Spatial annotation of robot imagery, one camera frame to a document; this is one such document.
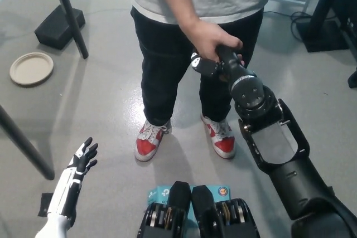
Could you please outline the person's bare right hand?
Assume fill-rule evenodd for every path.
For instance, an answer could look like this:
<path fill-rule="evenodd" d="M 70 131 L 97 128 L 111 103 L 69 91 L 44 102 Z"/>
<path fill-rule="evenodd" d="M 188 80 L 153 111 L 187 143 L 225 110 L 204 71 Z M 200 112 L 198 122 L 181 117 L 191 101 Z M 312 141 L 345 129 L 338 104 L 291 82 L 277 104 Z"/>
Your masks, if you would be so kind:
<path fill-rule="evenodd" d="M 240 39 L 228 34 L 219 25 L 199 18 L 185 21 L 179 26 L 199 55 L 208 60 L 219 62 L 219 56 L 216 53 L 216 48 L 219 45 L 237 49 L 243 47 L 243 42 Z"/>

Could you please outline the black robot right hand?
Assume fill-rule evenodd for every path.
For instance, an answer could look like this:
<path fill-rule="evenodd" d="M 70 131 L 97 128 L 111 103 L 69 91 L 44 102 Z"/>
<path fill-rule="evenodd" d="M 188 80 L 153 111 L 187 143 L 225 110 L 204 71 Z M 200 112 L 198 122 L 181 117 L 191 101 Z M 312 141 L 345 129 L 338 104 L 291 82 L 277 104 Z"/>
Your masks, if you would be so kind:
<path fill-rule="evenodd" d="M 257 77 L 252 71 L 246 69 L 238 59 L 232 48 L 219 45 L 216 48 L 219 62 L 203 58 L 194 50 L 191 55 L 191 67 L 198 73 L 207 76 L 223 75 L 228 82 L 236 82 L 247 78 Z"/>

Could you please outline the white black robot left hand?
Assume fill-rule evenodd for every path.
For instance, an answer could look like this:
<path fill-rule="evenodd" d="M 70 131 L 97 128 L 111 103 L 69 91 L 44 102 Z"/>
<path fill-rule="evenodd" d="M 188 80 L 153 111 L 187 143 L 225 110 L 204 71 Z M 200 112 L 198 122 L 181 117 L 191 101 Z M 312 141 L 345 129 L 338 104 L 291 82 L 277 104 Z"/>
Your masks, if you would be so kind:
<path fill-rule="evenodd" d="M 69 219 L 73 217 L 79 199 L 83 179 L 91 167 L 97 164 L 98 144 L 89 137 L 74 153 L 63 170 L 52 195 L 47 214 L 58 214 Z"/>

